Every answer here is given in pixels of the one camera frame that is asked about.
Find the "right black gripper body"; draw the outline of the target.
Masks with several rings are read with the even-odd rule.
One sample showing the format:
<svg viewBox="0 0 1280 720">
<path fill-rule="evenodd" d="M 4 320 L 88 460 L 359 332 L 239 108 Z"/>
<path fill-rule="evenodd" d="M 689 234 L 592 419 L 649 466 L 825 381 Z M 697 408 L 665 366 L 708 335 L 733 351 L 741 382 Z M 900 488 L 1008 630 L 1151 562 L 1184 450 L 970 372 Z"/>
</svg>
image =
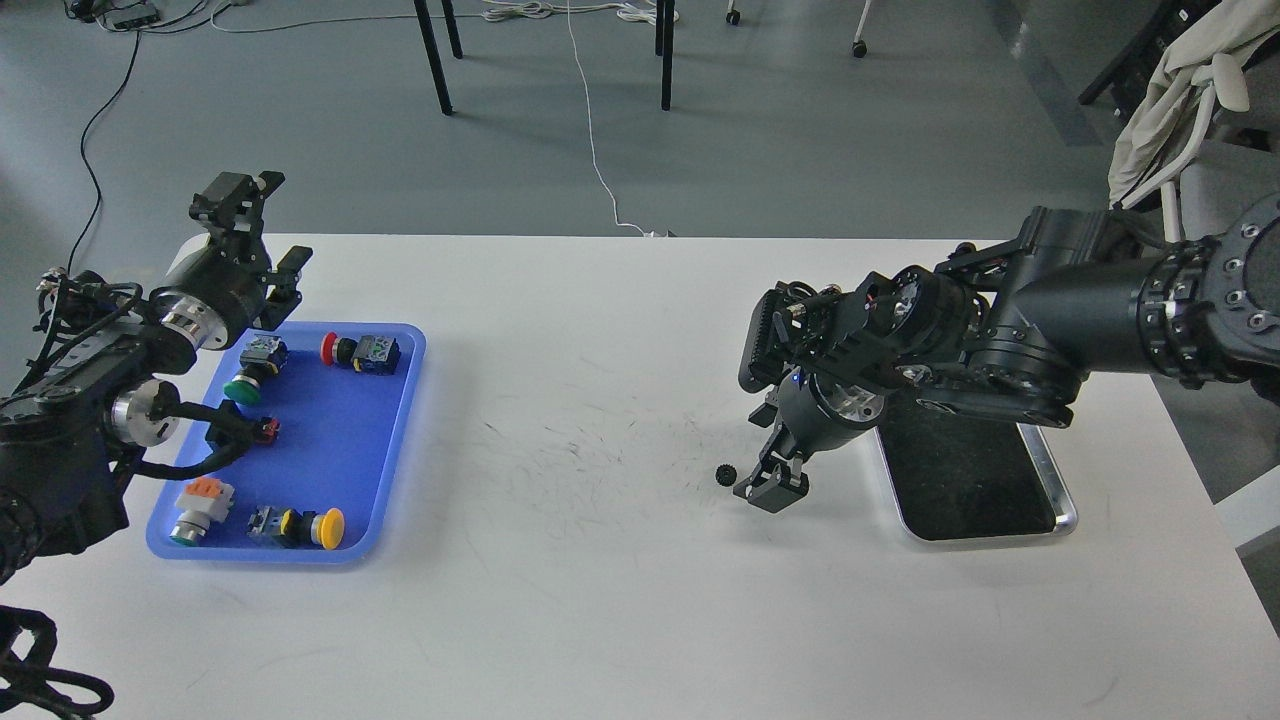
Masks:
<svg viewBox="0 0 1280 720">
<path fill-rule="evenodd" d="M 209 242 L 168 273 L 150 295 L 161 325 L 200 348 L 224 350 L 259 318 L 265 306 L 270 256 L 255 241 L 243 252 Z"/>
</svg>

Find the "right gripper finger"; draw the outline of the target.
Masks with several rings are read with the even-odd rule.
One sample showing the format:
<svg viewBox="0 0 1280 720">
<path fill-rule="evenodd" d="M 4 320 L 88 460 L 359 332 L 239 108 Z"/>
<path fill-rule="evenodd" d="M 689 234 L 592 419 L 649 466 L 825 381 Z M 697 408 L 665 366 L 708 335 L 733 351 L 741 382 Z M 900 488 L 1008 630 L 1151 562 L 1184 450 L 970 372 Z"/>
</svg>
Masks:
<svg viewBox="0 0 1280 720">
<path fill-rule="evenodd" d="M 261 275 L 261 282 L 270 292 L 265 296 L 261 313 L 255 318 L 256 329 L 275 331 L 301 305 L 301 270 L 312 255 L 314 250 L 308 246 L 293 246 L 273 272 Z"/>
<path fill-rule="evenodd" d="M 279 170 L 257 176 L 223 172 L 193 196 L 189 218 L 206 229 L 207 243 L 224 255 L 264 256 L 265 201 L 284 182 Z"/>
</svg>

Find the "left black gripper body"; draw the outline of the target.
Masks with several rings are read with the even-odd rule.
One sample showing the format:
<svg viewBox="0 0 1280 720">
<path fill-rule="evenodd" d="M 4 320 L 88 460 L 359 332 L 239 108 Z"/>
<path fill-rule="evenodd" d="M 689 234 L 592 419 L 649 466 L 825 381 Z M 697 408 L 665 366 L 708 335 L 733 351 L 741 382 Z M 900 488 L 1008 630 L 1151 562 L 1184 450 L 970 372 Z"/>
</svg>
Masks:
<svg viewBox="0 0 1280 720">
<path fill-rule="evenodd" d="M 777 388 L 777 404 L 774 451 L 780 456 L 812 456 L 840 448 L 874 428 L 886 396 L 790 368 Z"/>
</svg>

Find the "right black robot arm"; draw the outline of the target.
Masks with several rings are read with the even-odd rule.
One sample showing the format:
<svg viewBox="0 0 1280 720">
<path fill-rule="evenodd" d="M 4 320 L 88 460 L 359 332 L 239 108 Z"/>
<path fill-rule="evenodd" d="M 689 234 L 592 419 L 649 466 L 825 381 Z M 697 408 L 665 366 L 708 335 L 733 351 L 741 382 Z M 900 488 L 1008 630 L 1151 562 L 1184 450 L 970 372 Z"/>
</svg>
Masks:
<svg viewBox="0 0 1280 720">
<path fill-rule="evenodd" d="M 151 292 L 92 272 L 45 275 L 45 340 L 1 409 L 4 579 L 124 529 L 134 475 L 207 475 L 268 439 L 268 421 L 230 402 L 186 402 L 170 377 L 188 372 L 200 350 L 274 331 L 298 307 L 312 250 L 294 246 L 274 263 L 262 241 L 265 201 L 284 179 L 223 172 L 195 195 L 189 215 L 206 243 Z"/>
</svg>

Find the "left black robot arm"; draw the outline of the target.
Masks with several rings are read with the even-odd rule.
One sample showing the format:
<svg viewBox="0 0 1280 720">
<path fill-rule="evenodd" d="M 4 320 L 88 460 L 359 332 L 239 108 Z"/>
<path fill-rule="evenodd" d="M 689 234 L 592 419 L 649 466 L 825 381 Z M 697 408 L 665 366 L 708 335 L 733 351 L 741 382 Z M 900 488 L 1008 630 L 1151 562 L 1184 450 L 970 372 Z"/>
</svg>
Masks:
<svg viewBox="0 0 1280 720">
<path fill-rule="evenodd" d="M 934 411 L 1065 428 L 1092 372 L 1188 389 L 1249 383 L 1277 401 L 1277 196 L 1219 234 L 1156 245 L 1124 211 L 1036 208 L 1019 234 L 960 243 L 933 269 L 851 291 L 781 282 L 751 314 L 739 369 L 771 428 L 733 493 L 767 512 L 803 498 L 814 454 L 906 392 Z"/>
</svg>

